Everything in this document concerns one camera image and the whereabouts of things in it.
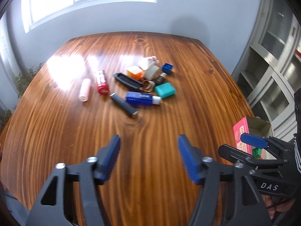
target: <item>green block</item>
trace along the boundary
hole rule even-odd
[[[254,156],[255,159],[259,158],[261,156],[261,149],[254,148],[252,150],[252,155]]]
[[[155,87],[155,92],[161,97],[166,98],[176,93],[175,88],[170,83],[164,83]]]

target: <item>open cardboard box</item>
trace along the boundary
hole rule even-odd
[[[243,117],[239,122],[233,126],[233,133],[235,138],[236,148],[242,150],[248,154],[252,154],[252,147],[240,140],[240,136],[243,133],[250,133],[258,137],[274,137],[274,131],[271,124],[268,121],[260,118],[253,118],[250,116]],[[270,153],[264,149],[261,152],[261,159],[275,159]]]

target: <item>teal soap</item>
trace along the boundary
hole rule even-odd
[[[176,93],[175,88],[170,83],[164,83],[155,87],[155,92],[161,97],[166,98]]]

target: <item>pink lip balm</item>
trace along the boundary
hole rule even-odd
[[[86,102],[89,98],[91,80],[86,78],[82,81],[82,86],[79,91],[79,100],[82,102]]]

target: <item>wooden table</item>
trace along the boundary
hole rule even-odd
[[[131,119],[95,87],[87,102],[78,100],[82,80],[93,79],[95,67],[105,70],[110,92],[124,97],[127,89],[112,75],[151,55],[174,65],[167,80],[177,93],[160,106],[140,107],[139,117]],[[245,115],[252,112],[239,88],[198,40],[146,32],[74,38],[21,98],[5,139],[2,182],[31,208],[55,164],[80,163],[118,134],[120,154],[111,180],[100,188],[111,224],[185,226],[200,187],[184,169],[178,135],[224,162],[217,149],[234,144],[232,126]]]

